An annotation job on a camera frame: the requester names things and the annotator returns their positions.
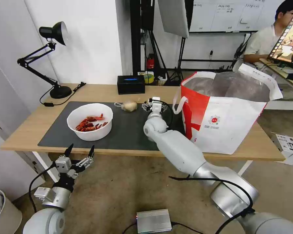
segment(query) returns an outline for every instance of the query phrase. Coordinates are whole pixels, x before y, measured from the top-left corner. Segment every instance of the lamp shade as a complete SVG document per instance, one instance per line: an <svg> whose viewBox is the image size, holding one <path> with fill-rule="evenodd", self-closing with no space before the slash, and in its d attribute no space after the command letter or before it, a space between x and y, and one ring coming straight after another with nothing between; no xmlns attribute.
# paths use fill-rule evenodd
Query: lamp shade
<svg viewBox="0 0 293 234"><path fill-rule="evenodd" d="M67 46L68 33L63 21L56 23L52 28L40 27L39 33L44 38L53 38L62 45Z"/></svg>

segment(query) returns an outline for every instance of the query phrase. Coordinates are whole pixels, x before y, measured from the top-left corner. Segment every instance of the lamp base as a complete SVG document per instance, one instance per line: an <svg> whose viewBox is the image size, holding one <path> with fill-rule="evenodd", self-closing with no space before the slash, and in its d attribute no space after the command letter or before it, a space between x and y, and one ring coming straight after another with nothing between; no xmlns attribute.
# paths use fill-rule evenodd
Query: lamp base
<svg viewBox="0 0 293 234"><path fill-rule="evenodd" d="M55 86L50 91L50 97L54 99L61 99L61 98L66 98L70 96L71 93L72 93L72 90L70 87L67 87L67 86L56 87Z"/></svg>

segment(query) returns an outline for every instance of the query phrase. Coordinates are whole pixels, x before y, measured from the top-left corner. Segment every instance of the screen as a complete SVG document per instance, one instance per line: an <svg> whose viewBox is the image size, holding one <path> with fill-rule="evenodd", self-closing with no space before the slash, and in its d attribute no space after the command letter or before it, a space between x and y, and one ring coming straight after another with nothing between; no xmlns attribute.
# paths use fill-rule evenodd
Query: screen
<svg viewBox="0 0 293 234"><path fill-rule="evenodd" d="M293 18L272 49L269 59L293 63Z"/></svg>

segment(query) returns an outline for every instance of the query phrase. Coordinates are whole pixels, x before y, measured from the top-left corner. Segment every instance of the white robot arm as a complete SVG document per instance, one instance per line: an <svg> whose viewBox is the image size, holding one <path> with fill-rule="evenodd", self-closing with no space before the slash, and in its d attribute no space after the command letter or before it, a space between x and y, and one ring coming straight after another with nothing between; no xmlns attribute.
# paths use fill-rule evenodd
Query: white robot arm
<svg viewBox="0 0 293 234"><path fill-rule="evenodd" d="M161 118L158 97L152 98L152 109L143 127L148 138L157 144L163 155L180 171L193 178L219 178L241 186L255 202L258 191L235 171L208 163L202 151L178 131L166 131L166 122ZM214 181L205 181L212 185ZM227 217L237 215L250 204L247 195L238 187L220 183L212 192L211 199ZM293 233L293 223L269 213L251 213L237 219L247 234Z"/></svg>
<svg viewBox="0 0 293 234"><path fill-rule="evenodd" d="M75 179L93 162L94 146L88 157L71 160L73 144L56 161L55 166L60 173L60 179L51 188L38 187L34 196L42 201L45 208L35 213L25 224L23 234L61 234L65 227L64 210L73 192Z"/></svg>

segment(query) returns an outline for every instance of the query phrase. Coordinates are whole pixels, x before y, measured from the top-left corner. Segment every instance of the white bowl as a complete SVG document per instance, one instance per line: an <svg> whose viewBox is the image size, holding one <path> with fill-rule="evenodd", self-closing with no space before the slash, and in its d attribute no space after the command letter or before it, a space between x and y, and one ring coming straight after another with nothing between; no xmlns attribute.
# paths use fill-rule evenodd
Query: white bowl
<svg viewBox="0 0 293 234"><path fill-rule="evenodd" d="M100 116L103 113L104 120L96 121L93 124L103 124L108 122L104 127L101 127L91 132L80 132L75 128L81 123L87 116ZM91 103L73 110L67 117L68 127L76 133L76 135L85 141L96 141L105 137L112 129L113 111L107 105L101 103Z"/></svg>

